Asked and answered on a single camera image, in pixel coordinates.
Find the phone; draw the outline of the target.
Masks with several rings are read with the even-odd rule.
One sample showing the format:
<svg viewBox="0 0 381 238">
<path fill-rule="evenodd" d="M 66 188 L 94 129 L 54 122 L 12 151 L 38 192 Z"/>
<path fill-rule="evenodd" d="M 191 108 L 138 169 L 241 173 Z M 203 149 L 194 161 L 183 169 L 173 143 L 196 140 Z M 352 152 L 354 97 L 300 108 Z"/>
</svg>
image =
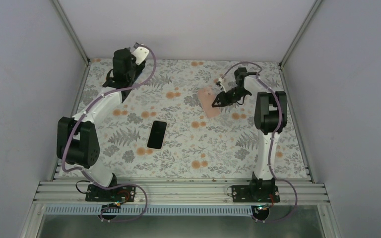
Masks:
<svg viewBox="0 0 381 238">
<path fill-rule="evenodd" d="M 155 120 L 152 123 L 149 138 L 147 141 L 147 147 L 150 149 L 161 149 L 163 146 L 166 130 L 167 130 L 167 122 Z"/>
</svg>

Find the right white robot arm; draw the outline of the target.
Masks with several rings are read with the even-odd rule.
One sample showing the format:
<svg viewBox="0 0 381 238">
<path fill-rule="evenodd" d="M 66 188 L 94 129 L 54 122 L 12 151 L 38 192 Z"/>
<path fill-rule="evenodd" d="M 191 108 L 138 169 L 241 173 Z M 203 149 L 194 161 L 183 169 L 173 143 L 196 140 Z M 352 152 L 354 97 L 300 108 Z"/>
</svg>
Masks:
<svg viewBox="0 0 381 238">
<path fill-rule="evenodd" d="M 287 95 L 274 91 L 259 79 L 258 72 L 249 72 L 244 67 L 234 71 L 236 86 L 223 89 L 208 101 L 208 108 L 242 104 L 245 96 L 254 95 L 254 125 L 258 130 L 258 161 L 248 185 L 233 185 L 232 198 L 235 203 L 278 202 L 279 191 L 273 172 L 278 139 L 287 124 Z"/>
</svg>

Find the pink phone case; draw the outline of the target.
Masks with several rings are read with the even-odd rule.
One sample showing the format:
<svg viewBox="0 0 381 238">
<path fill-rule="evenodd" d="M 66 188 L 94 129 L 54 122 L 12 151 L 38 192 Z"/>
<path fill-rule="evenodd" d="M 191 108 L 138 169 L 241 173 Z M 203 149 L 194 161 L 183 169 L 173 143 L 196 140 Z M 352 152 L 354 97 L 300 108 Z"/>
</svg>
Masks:
<svg viewBox="0 0 381 238">
<path fill-rule="evenodd" d="M 216 98 L 216 94 L 214 93 L 211 87 L 200 89 L 197 93 L 197 97 L 208 119 L 211 119 L 220 115 L 221 113 L 220 109 L 212 106 L 212 103 L 214 102 Z"/>
</svg>

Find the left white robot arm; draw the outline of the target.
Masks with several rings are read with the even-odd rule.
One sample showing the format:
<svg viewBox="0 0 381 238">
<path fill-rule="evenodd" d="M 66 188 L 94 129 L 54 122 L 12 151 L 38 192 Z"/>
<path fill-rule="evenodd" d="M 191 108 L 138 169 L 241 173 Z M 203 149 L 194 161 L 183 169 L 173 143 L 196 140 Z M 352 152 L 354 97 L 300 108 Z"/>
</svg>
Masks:
<svg viewBox="0 0 381 238">
<path fill-rule="evenodd" d="M 119 106 L 131 90 L 148 82 L 155 73 L 141 83 L 136 80 L 143 72 L 148 56 L 155 57 L 147 46 L 137 44 L 134 50 L 120 49 L 114 52 L 112 69 L 106 75 L 98 96 L 84 109 L 71 117 L 62 117 L 57 126 L 57 157 L 62 161 L 65 173 L 79 171 L 94 186 L 103 199 L 111 201 L 118 195 L 116 176 L 99 161 L 100 144 L 97 129 L 105 117 Z"/>
</svg>

